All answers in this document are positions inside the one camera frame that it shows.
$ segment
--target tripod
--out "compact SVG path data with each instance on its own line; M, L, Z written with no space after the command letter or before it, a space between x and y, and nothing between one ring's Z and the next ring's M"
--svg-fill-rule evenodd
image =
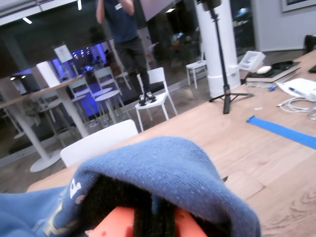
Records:
M212 98L209 100L209 102L213 102L217 99L223 99L224 97L224 114L229 114L230 112L230 106L231 102L233 102L238 96L253 96L252 94L248 93L231 93L231 88L227 81L227 75L226 75L226 68L225 68L225 62L224 62L224 55L223 55L223 49L222 49L222 43L221 43L221 37L219 34L219 27L218 27L218 14L215 13L213 8L210 8L211 17L215 22L216 26L216 33L217 33L217 40L218 40L218 48L219 48L219 55L221 59L221 65L222 65L222 73L223 73L223 80L224 80L224 95L218 96L216 98Z

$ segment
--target white logo print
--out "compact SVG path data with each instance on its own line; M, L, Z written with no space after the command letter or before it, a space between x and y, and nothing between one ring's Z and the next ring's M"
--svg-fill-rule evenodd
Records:
M81 183L75 183L75 179L71 181L70 185L70 198L73 199L74 195L81 189Z

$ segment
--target white column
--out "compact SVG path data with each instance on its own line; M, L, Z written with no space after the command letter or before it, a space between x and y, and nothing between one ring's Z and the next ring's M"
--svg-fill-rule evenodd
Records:
M211 97L217 97L224 93L223 75L218 50L216 28L210 12L204 11L203 5L197 5L197 18L200 26L202 43L205 51L208 68L208 84ZM240 76L237 65L236 45L231 14L230 0L222 0L222 4L215 8L219 15L219 31L223 46L224 60L228 83L231 89L240 85Z

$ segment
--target wooden table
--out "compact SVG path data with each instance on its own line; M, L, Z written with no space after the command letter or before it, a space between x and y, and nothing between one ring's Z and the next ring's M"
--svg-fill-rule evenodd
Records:
M298 61L302 68L297 77L316 80L315 74L307 73L316 64L316 51ZM277 108L290 97L279 89L264 96L265 106L260 111L252 109L254 98L233 102L229 115L222 114L222 102L205 103L117 147L161 135L189 138L208 153L223 177L229 175L228 187L257 212L264 236L316 236L316 151L246 120L255 114L313 136L316 122L306 114ZM33 184L29 191L69 183L78 165Z

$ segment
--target person's hand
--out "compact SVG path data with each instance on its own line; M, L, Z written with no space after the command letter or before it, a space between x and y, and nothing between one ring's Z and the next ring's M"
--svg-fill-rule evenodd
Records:
M134 15L134 2L132 0L119 0L122 4L124 11L126 11L129 15Z

